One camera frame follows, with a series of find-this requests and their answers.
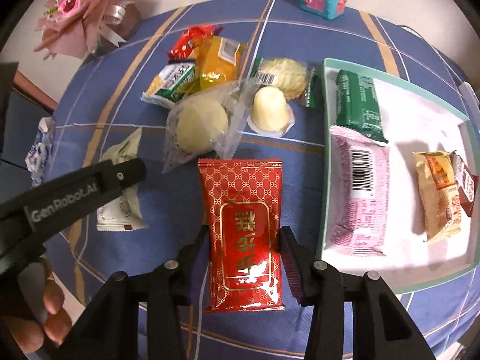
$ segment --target screw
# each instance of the screw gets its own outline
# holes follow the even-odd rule
[[[177,269],[179,262],[176,259],[169,259],[163,266],[167,269]]]
[[[378,280],[380,279],[380,274],[377,271],[368,271],[367,276],[371,280]]]
[[[115,272],[112,275],[112,277],[113,277],[113,280],[115,281],[122,281],[127,277],[127,274],[124,271],[118,271],[118,272]]]
[[[325,261],[317,260],[314,262],[313,266],[315,269],[323,271],[324,269],[327,269],[328,264]]]

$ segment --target green tray rim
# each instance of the green tray rim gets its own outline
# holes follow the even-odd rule
[[[323,92],[324,99],[326,99],[326,82],[327,82],[326,69],[327,68],[345,69],[353,73],[362,74],[363,76],[368,76],[374,79],[385,81],[386,83],[390,83],[399,88],[405,89],[409,92],[412,92],[416,95],[426,98],[434,102],[435,104],[440,105],[441,107],[451,112],[455,116],[457,116],[459,119],[461,119],[466,123],[466,128],[469,134],[470,144],[472,146],[472,152],[473,152],[473,157],[475,161],[475,171],[476,171],[475,174],[477,175],[480,174],[480,149],[477,143],[477,139],[475,136],[475,132],[473,130],[472,123],[470,122],[468,116],[466,116],[465,114],[460,112],[458,109],[453,107],[453,105],[449,104],[445,100],[442,100],[440,97],[434,95],[433,93],[430,93],[424,88],[421,88],[399,77],[392,76],[391,74],[373,69],[371,67],[363,66],[363,65],[356,64],[349,61],[342,61],[334,58],[326,58],[325,60],[323,60],[323,63],[322,63],[321,78],[322,78],[322,92]],[[325,103],[325,174],[324,174],[324,183],[323,183],[321,228],[320,228],[320,234],[318,237],[318,244],[317,244],[317,250],[315,255],[315,257],[319,260],[322,259],[323,248],[325,246],[328,206],[330,203],[329,202],[330,187],[331,187],[330,176],[331,176],[331,163],[332,163],[332,154],[331,154],[331,147],[330,147],[330,139],[331,139],[330,137],[330,126],[331,126],[330,103],[326,100],[324,101],[324,103]],[[459,278],[460,276],[470,272],[479,264],[479,261],[480,261],[480,235],[478,234],[479,230],[480,230],[480,224],[478,224],[478,227],[477,227],[477,246],[475,249],[473,262],[469,267],[461,269],[455,273],[443,276],[435,280],[416,283],[411,286],[394,287],[392,288],[393,292],[396,294],[405,294],[405,293],[410,293],[414,291],[425,290],[426,288],[438,286],[450,280]]]

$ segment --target flower bouquet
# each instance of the flower bouquet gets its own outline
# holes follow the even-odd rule
[[[128,23],[122,32],[131,37],[137,28],[135,18],[140,19],[132,0],[49,0],[46,7],[35,28],[43,32],[42,43],[34,49],[47,49],[44,59],[56,54],[83,59],[97,50],[101,37],[118,47],[126,40],[114,29]]]

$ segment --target yellow snack package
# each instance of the yellow snack package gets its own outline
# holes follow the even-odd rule
[[[201,90],[238,78],[245,44],[219,36],[195,38],[193,44],[199,46],[196,72]]]
[[[450,153],[413,153],[420,197],[425,210],[427,242],[449,238],[460,232],[462,210]]]

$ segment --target pink snack package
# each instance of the pink snack package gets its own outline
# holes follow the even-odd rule
[[[341,169],[345,209],[329,239],[339,253],[352,256],[383,256],[390,148],[347,127],[332,126]]]

